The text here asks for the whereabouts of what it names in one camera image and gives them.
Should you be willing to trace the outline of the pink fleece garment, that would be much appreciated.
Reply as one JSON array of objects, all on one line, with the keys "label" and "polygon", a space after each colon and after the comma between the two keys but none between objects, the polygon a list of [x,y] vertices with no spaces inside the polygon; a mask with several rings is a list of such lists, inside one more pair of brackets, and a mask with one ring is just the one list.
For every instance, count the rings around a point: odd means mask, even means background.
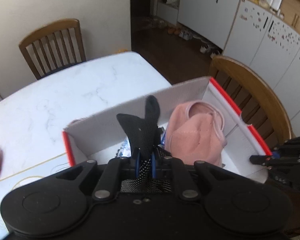
[{"label": "pink fleece garment", "polygon": [[221,167],[221,152],[227,145],[224,125],[221,111],[207,102],[179,104],[167,125],[165,150],[186,165],[203,160]]}]

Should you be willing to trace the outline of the blue small carton box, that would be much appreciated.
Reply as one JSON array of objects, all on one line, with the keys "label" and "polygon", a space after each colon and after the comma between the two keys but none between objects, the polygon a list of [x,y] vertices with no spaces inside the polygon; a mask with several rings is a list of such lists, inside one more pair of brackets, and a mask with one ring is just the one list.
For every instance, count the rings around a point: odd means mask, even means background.
[{"label": "blue small carton box", "polygon": [[166,132],[164,132],[162,135],[161,135],[161,141],[160,141],[160,144],[165,146],[165,140],[166,140]]}]

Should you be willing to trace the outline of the white wall cabinet unit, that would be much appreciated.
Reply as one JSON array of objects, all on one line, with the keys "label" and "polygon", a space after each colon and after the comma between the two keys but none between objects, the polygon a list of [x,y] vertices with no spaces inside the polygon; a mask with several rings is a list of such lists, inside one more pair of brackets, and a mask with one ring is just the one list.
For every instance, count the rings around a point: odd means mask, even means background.
[{"label": "white wall cabinet unit", "polygon": [[300,135],[300,0],[177,0],[158,3],[157,15],[197,32],[245,64],[271,87]]}]

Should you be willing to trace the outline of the wooden chair at back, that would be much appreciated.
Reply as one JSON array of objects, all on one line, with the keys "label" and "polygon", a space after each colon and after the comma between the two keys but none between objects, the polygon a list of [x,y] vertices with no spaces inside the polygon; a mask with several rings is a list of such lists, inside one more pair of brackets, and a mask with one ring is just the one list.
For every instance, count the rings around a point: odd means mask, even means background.
[{"label": "wooden chair at back", "polygon": [[87,60],[80,21],[66,18],[27,35],[19,50],[37,80]]}]

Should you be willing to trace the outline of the white sticker pack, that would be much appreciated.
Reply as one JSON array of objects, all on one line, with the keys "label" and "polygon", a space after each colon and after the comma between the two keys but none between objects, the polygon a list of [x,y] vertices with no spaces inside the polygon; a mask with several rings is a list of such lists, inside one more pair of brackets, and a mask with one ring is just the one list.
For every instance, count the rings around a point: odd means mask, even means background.
[{"label": "white sticker pack", "polygon": [[121,143],[120,148],[117,150],[115,155],[116,158],[122,157],[131,157],[131,149],[129,139],[126,137],[125,140]]}]

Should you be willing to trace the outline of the wooden chair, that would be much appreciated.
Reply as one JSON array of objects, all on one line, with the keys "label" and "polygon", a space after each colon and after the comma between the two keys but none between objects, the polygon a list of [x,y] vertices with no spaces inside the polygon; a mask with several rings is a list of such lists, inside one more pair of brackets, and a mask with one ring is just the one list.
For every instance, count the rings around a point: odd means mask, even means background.
[{"label": "wooden chair", "polygon": [[252,125],[270,148],[294,137],[283,104],[249,67],[229,57],[216,56],[211,61],[209,75],[239,107],[244,123]]},{"label": "wooden chair", "polygon": [[66,18],[27,35],[19,50],[37,80],[87,60],[80,21]]}]

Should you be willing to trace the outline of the red cardboard shoe box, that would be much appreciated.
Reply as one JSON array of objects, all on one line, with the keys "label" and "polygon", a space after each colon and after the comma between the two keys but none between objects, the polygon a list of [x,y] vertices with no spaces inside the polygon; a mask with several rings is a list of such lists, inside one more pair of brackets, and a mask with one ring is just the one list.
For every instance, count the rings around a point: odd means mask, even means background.
[{"label": "red cardboard shoe box", "polygon": [[215,79],[190,80],[154,96],[157,114],[146,112],[146,95],[70,123],[63,131],[69,164],[106,164],[126,142],[130,151],[140,148],[143,158],[161,145],[188,165],[203,160],[259,183],[267,180],[266,168],[249,159],[270,156],[269,147]]}]

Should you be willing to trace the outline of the black mesh dotted fabric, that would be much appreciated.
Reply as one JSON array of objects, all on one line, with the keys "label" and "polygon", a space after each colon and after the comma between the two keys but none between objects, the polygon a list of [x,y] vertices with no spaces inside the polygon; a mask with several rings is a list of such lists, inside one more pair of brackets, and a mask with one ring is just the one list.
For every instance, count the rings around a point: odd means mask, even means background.
[{"label": "black mesh dotted fabric", "polygon": [[161,142],[158,128],[160,106],[157,98],[150,95],[145,103],[145,117],[119,113],[117,121],[124,130],[131,150],[131,160],[135,160],[135,177],[121,183],[124,193],[169,193],[171,184],[167,179],[153,177],[156,172],[155,155]]}]

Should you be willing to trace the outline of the wooden chair at right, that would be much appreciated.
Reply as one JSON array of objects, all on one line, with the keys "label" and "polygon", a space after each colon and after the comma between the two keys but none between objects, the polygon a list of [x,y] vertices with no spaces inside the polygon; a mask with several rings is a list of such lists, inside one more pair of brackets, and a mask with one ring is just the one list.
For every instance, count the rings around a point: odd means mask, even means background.
[{"label": "wooden chair at right", "polygon": [[239,107],[244,123],[252,125],[270,148],[294,137],[283,104],[249,67],[229,57],[216,56],[211,61],[209,75]]}]

